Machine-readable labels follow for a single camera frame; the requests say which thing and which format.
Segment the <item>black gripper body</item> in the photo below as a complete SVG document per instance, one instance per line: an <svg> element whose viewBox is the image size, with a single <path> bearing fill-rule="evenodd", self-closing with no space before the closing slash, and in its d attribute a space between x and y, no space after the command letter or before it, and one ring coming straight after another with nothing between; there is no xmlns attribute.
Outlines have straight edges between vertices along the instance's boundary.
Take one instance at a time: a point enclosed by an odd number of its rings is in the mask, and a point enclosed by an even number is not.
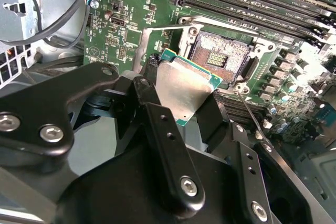
<svg viewBox="0 0 336 224"><path fill-rule="evenodd" d="M182 142L131 147L72 182L57 223L245 223L230 165Z"/></svg>

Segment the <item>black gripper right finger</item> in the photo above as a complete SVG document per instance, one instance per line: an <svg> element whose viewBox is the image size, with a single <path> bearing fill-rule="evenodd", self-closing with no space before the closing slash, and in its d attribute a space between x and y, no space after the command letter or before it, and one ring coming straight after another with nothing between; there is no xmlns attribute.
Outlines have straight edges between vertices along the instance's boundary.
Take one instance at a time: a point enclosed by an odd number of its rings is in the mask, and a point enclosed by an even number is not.
<svg viewBox="0 0 336 224"><path fill-rule="evenodd" d="M245 129L232 121L223 97L214 91L196 111L202 141L208 152L228 159L234 172L238 217L245 223L275 223L271 211L260 162L263 161L275 176L274 193L283 187L297 201L290 207L299 209L299 223L320 223L320 204L272 147L268 140L251 144Z"/></svg>

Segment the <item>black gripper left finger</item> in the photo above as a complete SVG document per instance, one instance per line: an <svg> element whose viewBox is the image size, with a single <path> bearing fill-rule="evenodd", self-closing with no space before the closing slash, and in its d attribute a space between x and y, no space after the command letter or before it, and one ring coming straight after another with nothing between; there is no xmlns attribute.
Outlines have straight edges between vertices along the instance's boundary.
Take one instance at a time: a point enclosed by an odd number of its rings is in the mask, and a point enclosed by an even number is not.
<svg viewBox="0 0 336 224"><path fill-rule="evenodd" d="M126 149L75 179L56 219L189 219L205 191L170 109L153 83L127 80L95 62L1 98L1 165L51 172L63 165L74 131L92 120L90 100L106 95Z"/></svg>

